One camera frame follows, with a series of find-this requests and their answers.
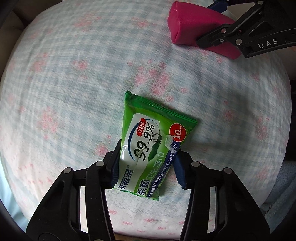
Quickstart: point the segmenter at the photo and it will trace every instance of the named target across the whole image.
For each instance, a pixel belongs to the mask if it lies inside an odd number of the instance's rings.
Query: green package seal
[[[115,188],[158,200],[180,145],[198,121],[127,91]]]

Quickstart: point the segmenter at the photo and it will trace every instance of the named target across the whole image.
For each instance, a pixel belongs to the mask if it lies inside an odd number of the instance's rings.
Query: wet wipes package
[[[115,188],[158,200],[158,188],[198,121],[127,91]]]

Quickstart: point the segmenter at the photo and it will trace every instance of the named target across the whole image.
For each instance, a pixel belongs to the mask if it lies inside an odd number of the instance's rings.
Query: screw
[[[97,161],[96,162],[96,166],[97,167],[101,167],[101,166],[103,166],[105,163],[103,162],[103,161]]]
[[[241,45],[241,44],[242,44],[242,40],[241,40],[241,39],[237,39],[237,40],[235,41],[235,44],[236,44],[236,45]]]
[[[66,167],[66,168],[64,169],[64,173],[69,173],[69,172],[71,172],[71,171],[72,171],[71,167]]]
[[[227,167],[227,168],[224,169],[224,172],[227,173],[227,174],[230,174],[230,173],[232,173],[232,170]]]
[[[193,161],[191,163],[191,166],[193,166],[193,167],[199,167],[200,166],[200,163],[198,161]]]

